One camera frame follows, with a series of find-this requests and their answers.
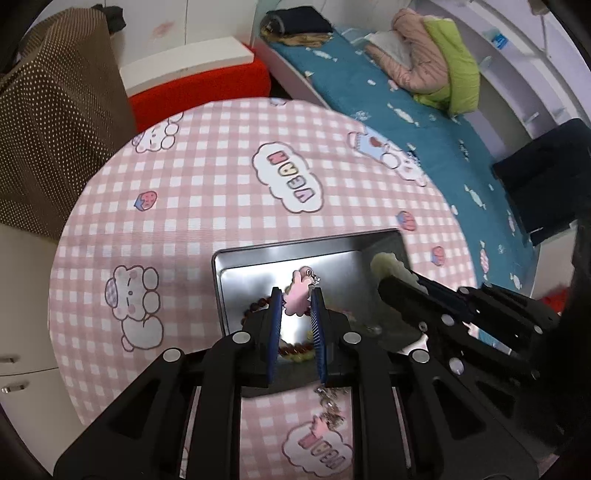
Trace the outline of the pink charm keychain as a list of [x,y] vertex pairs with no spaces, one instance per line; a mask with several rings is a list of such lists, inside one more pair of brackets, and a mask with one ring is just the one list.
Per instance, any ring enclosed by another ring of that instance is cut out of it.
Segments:
[[290,285],[283,292],[283,310],[287,316],[308,315],[311,290],[320,285],[320,277],[310,266],[294,270]]

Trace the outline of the white board on bench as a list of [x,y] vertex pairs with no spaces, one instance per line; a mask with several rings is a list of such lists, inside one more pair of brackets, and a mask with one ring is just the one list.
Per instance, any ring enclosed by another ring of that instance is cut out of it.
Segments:
[[252,50],[235,37],[204,40],[139,59],[119,69],[128,97],[211,70],[249,65]]

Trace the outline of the folded dark clothes pile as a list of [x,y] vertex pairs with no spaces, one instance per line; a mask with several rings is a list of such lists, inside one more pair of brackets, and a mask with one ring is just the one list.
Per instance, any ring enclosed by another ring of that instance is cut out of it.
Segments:
[[264,41],[287,46],[320,47],[333,32],[332,24],[309,5],[268,11],[259,23]]

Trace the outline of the dark hanging jacket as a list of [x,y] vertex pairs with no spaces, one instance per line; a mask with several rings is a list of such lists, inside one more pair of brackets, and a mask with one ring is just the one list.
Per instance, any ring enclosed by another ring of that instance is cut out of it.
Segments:
[[492,165],[534,245],[590,211],[590,128],[571,119]]

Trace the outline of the brown polka dot cloth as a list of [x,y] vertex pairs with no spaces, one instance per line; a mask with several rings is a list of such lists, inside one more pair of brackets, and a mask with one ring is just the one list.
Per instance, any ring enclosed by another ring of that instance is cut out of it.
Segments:
[[43,20],[18,53],[1,77],[1,221],[57,240],[87,182],[136,124],[100,10]]

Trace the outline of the silver chain jewelry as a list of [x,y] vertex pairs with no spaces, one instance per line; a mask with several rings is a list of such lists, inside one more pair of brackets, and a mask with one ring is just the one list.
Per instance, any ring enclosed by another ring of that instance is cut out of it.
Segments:
[[315,387],[315,394],[318,395],[322,413],[320,418],[332,430],[338,429],[345,423],[346,418],[339,407],[339,400],[342,400],[349,394],[348,388],[328,388],[322,385]]

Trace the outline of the pink checked tablecloth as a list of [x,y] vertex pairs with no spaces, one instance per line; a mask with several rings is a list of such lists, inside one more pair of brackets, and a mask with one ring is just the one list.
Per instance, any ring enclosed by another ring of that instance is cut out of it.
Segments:
[[475,284],[443,194],[358,120],[254,98],[150,127],[87,183],[54,258],[50,337],[77,416],[91,423],[165,349],[221,337],[216,251],[389,227],[418,273]]

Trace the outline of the white pillow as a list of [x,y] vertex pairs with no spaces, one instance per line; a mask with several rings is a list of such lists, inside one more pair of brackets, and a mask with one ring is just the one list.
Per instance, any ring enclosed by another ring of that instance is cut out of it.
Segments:
[[368,41],[380,48],[399,64],[407,69],[413,66],[411,47],[396,31],[379,31],[367,35]]

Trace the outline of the pink quilted jacket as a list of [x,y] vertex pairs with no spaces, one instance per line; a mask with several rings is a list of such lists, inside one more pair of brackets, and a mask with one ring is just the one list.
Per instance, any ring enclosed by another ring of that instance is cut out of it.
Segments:
[[448,83],[448,66],[423,24],[423,16],[403,8],[394,16],[392,29],[411,47],[413,66],[407,69],[380,48],[367,43],[365,50],[399,87],[413,94],[430,94]]

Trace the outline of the grey metal tin box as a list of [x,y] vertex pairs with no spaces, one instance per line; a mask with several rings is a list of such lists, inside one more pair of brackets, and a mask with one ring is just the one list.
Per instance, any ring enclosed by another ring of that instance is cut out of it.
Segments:
[[[356,411],[383,406],[394,415],[391,350],[373,337],[372,326],[393,312],[370,278],[370,262],[394,253],[405,266],[408,255],[396,229],[331,236],[217,251],[211,259],[223,336],[210,348],[186,356],[177,378],[199,386],[199,412],[239,418],[242,389],[280,393],[310,384],[348,388]],[[318,378],[308,315],[287,316],[280,324],[279,355],[273,383],[266,376],[266,326],[273,287],[290,285],[294,270],[310,266],[320,277],[328,310],[328,378]]]

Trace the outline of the teal bed sheet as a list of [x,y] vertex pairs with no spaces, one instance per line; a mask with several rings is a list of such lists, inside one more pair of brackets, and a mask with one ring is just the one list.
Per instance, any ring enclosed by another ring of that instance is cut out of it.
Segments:
[[321,47],[270,44],[335,111],[401,147],[458,220],[478,282],[531,293],[537,253],[518,225],[494,158],[470,122],[422,105],[341,34]]

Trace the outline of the red storage bench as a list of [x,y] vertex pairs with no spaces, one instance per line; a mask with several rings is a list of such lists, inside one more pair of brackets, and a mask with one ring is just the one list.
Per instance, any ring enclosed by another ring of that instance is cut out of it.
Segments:
[[129,97],[141,133],[174,114],[214,101],[269,97],[270,71],[259,57],[252,63],[218,68],[171,80]]

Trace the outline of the pale jade pendant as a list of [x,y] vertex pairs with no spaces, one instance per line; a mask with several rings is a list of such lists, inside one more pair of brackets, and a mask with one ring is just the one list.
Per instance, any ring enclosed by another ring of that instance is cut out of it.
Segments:
[[408,269],[394,253],[381,252],[376,254],[370,263],[370,271],[372,271],[378,282],[388,277],[394,277],[428,294],[427,288],[419,283],[418,275]]

